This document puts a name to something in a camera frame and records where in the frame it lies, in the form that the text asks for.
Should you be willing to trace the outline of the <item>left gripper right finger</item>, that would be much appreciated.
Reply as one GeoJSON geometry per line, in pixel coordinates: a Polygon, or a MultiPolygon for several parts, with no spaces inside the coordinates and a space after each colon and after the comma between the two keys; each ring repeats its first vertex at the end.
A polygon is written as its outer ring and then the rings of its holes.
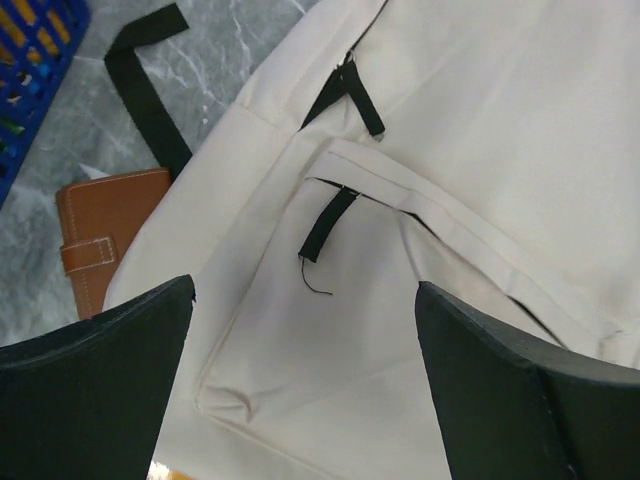
{"type": "Polygon", "coordinates": [[[452,478],[638,478],[637,370],[557,347],[430,282],[415,318],[452,478]]]}

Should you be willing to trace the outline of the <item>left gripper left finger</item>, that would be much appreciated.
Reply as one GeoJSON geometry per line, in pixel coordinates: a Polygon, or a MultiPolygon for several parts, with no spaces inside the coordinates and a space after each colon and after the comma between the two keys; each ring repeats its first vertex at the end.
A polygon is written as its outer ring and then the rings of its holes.
{"type": "Polygon", "coordinates": [[[195,298],[179,276],[2,348],[2,478],[146,478],[195,298]]]}

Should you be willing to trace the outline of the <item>brown leather wallet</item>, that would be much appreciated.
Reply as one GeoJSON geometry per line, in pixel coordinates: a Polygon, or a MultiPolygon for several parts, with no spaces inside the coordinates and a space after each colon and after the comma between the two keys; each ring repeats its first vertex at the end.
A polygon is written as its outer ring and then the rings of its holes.
{"type": "Polygon", "coordinates": [[[169,171],[154,168],[70,184],[56,193],[61,260],[81,320],[103,311],[120,261],[170,185],[169,171]]]}

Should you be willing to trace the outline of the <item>beige canvas backpack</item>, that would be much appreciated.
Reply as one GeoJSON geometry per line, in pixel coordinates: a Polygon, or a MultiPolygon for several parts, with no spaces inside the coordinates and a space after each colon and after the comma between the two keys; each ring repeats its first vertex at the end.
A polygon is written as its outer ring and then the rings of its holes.
{"type": "Polygon", "coordinates": [[[196,303],[154,459],[194,479],[446,479],[430,281],[639,365],[639,5],[322,1],[142,226],[107,307],[196,303]]]}

